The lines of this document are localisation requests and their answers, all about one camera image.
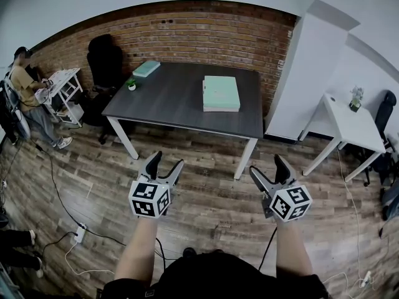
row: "wooden floor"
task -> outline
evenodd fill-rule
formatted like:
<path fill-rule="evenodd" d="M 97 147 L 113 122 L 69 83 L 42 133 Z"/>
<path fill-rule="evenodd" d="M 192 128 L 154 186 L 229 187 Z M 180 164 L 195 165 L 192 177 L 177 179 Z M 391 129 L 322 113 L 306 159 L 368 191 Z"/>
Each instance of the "wooden floor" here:
<path fill-rule="evenodd" d="M 38 143 L 54 161 L 54 178 L 60 195 L 71 214 L 99 234 L 129 241 L 135 230 L 127 196 L 131 181 L 136 178 L 143 158 L 157 150 L 163 151 L 160 171 L 166 171 L 183 158 L 185 167 L 175 190 L 168 215 L 160 221 L 158 238 L 165 256 L 178 258 L 182 250 L 194 247 L 197 252 L 223 249 L 258 267 L 267 242 L 275 228 L 272 219 L 262 213 L 261 194 L 245 170 L 239 181 L 233 180 L 236 165 L 244 149 L 244 141 L 227 136 L 189 130 L 165 129 L 136 125 L 130 133 L 140 159 L 128 155 L 119 139 L 109 136 L 99 145 L 98 128 L 84 126 L 79 130 L 59 130 L 64 136 L 73 132 L 74 141 L 64 150 L 54 150 L 43 141 Z M 327 144 L 325 140 L 308 137 L 297 145 L 269 140 L 258 141 L 249 165 L 255 165 L 268 176 L 274 176 L 273 155 L 281 154 L 297 170 L 299 180 L 312 194 L 313 205 L 299 221 L 312 264 L 322 281 L 345 272 L 349 288 L 358 279 L 357 220 L 350 195 L 341 178 L 337 152 L 331 154 L 307 177 L 302 170 Z M 8 168 L 17 148 L 6 140 L 0 162 Z M 357 163 L 342 156 L 344 175 Z M 6 210 L 18 229 L 34 229 L 37 234 L 35 250 L 56 241 L 77 226 L 63 210 L 50 175 L 48 157 L 35 149 L 32 142 L 24 142 L 7 176 Z M 361 298 L 390 298 L 398 281 L 399 221 L 389 222 L 384 239 L 378 236 L 383 225 L 380 216 L 379 180 L 372 175 L 372 184 L 364 188 L 363 177 L 357 177 L 348 188 L 359 213 L 360 275 L 367 270 L 375 277 Z M 85 273 L 76 276 L 67 266 L 64 255 L 71 248 L 71 237 L 45 254 L 45 277 L 38 280 L 27 269 L 17 270 L 19 282 L 50 294 L 74 292 L 84 298 L 95 298 L 96 288 L 111 281 L 109 273 Z M 69 255 L 71 265 L 78 271 L 90 269 L 114 270 L 123 246 L 116 242 L 85 234 L 82 244 Z M 276 240 L 272 243 L 262 272 L 274 275 Z M 161 258 L 156 256 L 154 280 L 162 274 Z M 334 298 L 345 297 L 343 275 L 326 283 Z M 350 294 L 362 292 L 354 286 Z"/>

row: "plant figurine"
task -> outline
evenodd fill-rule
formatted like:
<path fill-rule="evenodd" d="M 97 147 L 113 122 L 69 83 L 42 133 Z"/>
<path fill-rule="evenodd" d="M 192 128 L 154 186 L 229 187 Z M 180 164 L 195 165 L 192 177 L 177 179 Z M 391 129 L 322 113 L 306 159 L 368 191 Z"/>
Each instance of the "plant figurine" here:
<path fill-rule="evenodd" d="M 363 99 L 364 89 L 362 87 L 354 87 L 352 91 L 352 101 L 349 103 L 349 107 L 352 111 L 357 112 L 357 110 L 362 106 L 360 101 Z"/>
<path fill-rule="evenodd" d="M 134 78 L 130 78 L 127 80 L 126 85 L 129 91 L 134 91 L 136 89 L 136 80 Z"/>

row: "small white table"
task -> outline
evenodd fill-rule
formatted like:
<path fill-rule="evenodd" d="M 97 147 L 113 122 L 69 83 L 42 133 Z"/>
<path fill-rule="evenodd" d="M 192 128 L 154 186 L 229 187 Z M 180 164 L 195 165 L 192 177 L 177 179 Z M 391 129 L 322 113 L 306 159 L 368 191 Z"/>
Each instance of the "small white table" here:
<path fill-rule="evenodd" d="M 51 115 L 56 121 L 61 120 L 66 123 L 78 124 L 80 127 L 82 127 L 79 122 L 80 118 L 82 117 L 82 110 L 77 108 L 73 109 L 68 104 L 68 101 L 76 94 L 76 92 L 83 92 L 82 87 L 80 86 L 80 83 L 76 76 L 77 72 L 79 71 L 80 67 L 55 72 L 53 75 L 51 75 L 51 77 L 49 77 L 49 80 L 52 80 L 54 83 L 49 90 L 49 93 L 47 94 L 46 89 L 40 89 L 35 93 L 35 96 L 39 103 L 42 103 L 47 107 L 47 109 L 50 111 Z M 72 78 L 75 79 L 76 85 L 73 85 L 70 82 Z M 69 88 L 63 89 L 66 84 L 69 86 Z M 57 94 L 60 96 L 62 102 L 69 111 L 70 119 L 72 120 L 72 122 L 63 120 L 61 117 L 57 116 L 57 113 L 51 107 L 52 98 L 55 97 Z"/>
<path fill-rule="evenodd" d="M 346 144 L 353 144 L 368 150 L 374 151 L 363 164 L 345 177 L 345 182 L 362 172 L 382 153 L 385 153 L 380 133 L 375 126 L 375 122 L 368 110 L 360 107 L 357 112 L 353 112 L 347 103 L 337 101 L 333 96 L 326 93 L 320 100 L 319 107 L 325 105 L 329 118 L 335 129 L 335 136 L 325 149 L 311 162 L 311 164 L 303 171 L 303 175 L 307 176 L 325 159 L 337 146 L 341 150 Z M 310 124 L 315 117 L 316 111 L 306 125 L 305 129 L 299 137 L 299 141 L 303 141 L 309 132 Z"/>

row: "green book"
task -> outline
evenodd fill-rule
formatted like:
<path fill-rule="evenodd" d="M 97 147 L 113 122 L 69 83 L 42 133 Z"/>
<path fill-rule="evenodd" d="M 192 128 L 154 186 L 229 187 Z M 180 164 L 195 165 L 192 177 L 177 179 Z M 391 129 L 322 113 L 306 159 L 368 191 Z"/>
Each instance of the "green book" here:
<path fill-rule="evenodd" d="M 148 77 L 160 65 L 161 63 L 158 61 L 146 61 L 133 71 L 133 75 L 135 77 Z"/>
<path fill-rule="evenodd" d="M 203 100 L 204 112 L 238 112 L 240 102 L 236 78 L 206 75 Z"/>

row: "dark gray table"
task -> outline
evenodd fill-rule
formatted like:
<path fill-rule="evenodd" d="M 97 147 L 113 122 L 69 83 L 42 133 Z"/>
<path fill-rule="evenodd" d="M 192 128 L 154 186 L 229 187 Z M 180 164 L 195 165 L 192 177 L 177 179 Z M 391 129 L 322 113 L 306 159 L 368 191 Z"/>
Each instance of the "dark gray table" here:
<path fill-rule="evenodd" d="M 202 81 L 205 75 L 235 77 L 239 112 L 204 112 Z M 132 156 L 138 154 L 118 120 L 140 121 L 208 131 L 249 139 L 234 178 L 239 179 L 258 138 L 263 137 L 259 74 L 217 65 L 162 63 L 147 78 L 135 77 L 139 85 L 124 85 L 103 111 Z"/>

